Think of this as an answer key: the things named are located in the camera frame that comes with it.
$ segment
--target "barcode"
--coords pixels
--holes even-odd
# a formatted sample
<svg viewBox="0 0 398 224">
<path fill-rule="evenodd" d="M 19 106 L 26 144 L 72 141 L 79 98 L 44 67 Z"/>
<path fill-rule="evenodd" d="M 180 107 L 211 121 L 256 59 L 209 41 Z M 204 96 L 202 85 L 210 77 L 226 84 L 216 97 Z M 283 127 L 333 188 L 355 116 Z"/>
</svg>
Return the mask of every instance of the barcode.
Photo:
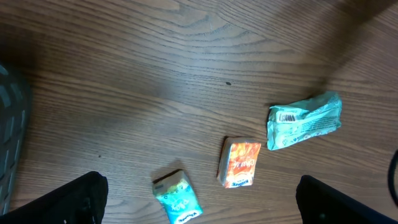
<svg viewBox="0 0 398 224">
<path fill-rule="evenodd" d="M 279 122 L 286 121 L 294 122 L 296 119 L 293 114 L 279 114 Z"/>
</svg>

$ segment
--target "wooden floor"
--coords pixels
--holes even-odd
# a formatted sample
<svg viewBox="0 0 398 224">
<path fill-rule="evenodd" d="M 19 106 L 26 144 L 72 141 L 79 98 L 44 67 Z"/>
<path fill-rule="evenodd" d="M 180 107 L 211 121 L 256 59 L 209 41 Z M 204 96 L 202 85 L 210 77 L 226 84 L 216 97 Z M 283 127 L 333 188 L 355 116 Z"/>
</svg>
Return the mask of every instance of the wooden floor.
<svg viewBox="0 0 398 224">
<path fill-rule="evenodd" d="M 29 79 L 33 112 L 12 208 L 97 170 L 103 223 L 168 223 L 152 181 L 185 169 L 205 214 L 190 223 L 301 223 L 310 174 L 398 219 L 395 1 L 0 0 L 0 60 Z M 342 127 L 263 147 L 254 185 L 225 190 L 225 136 L 267 141 L 268 107 L 323 90 Z"/>
</svg>

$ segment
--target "black object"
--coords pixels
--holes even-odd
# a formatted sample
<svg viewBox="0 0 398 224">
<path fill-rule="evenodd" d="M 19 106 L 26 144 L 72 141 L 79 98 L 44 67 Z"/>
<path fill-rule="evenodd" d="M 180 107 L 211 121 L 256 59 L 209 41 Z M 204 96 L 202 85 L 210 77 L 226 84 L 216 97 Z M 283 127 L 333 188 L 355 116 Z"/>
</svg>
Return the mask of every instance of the black object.
<svg viewBox="0 0 398 224">
<path fill-rule="evenodd" d="M 97 172 L 76 180 L 0 217 L 1 224 L 100 224 L 108 181 Z"/>
<path fill-rule="evenodd" d="M 396 167 L 397 167 L 397 162 L 398 162 L 398 150 L 396 150 L 396 153 L 391 159 L 390 163 L 390 168 L 388 169 L 388 189 L 390 191 L 392 200 L 394 203 L 398 206 L 398 198 L 397 198 L 397 192 L 394 184 L 394 177 L 396 174 Z"/>
<path fill-rule="evenodd" d="M 9 210 L 32 94 L 20 73 L 0 63 L 0 215 Z"/>
<path fill-rule="evenodd" d="M 302 176 L 296 200 L 303 224 L 398 223 L 309 175 Z"/>
</svg>

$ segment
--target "packaging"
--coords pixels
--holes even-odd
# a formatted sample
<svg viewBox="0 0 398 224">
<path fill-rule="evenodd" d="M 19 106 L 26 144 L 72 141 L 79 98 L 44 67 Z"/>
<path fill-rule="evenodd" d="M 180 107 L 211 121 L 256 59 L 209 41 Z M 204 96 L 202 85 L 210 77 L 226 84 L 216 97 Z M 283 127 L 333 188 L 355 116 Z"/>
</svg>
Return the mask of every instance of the packaging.
<svg viewBox="0 0 398 224">
<path fill-rule="evenodd" d="M 171 224 L 183 224 L 203 213 L 191 183 L 180 170 L 153 186 L 155 198 L 166 210 Z"/>
<path fill-rule="evenodd" d="M 271 106 L 268 149 L 277 150 L 341 127 L 343 104 L 334 91 L 289 105 Z"/>
<path fill-rule="evenodd" d="M 261 143 L 248 138 L 227 138 L 221 153 L 217 179 L 225 188 L 253 184 Z"/>
</svg>

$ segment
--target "light blue wrapper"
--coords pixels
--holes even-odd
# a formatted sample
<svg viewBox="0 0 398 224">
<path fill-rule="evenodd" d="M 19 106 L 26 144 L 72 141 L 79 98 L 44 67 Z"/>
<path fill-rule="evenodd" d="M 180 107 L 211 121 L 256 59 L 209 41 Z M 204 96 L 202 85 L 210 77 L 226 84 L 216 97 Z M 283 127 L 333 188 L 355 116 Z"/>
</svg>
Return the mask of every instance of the light blue wrapper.
<svg viewBox="0 0 398 224">
<path fill-rule="evenodd" d="M 334 91 L 289 105 L 271 106 L 267 123 L 268 149 L 277 150 L 328 134 L 341 127 L 343 104 Z"/>
<path fill-rule="evenodd" d="M 171 224 L 184 224 L 203 213 L 184 171 L 154 184 L 153 193 L 163 205 Z"/>
</svg>

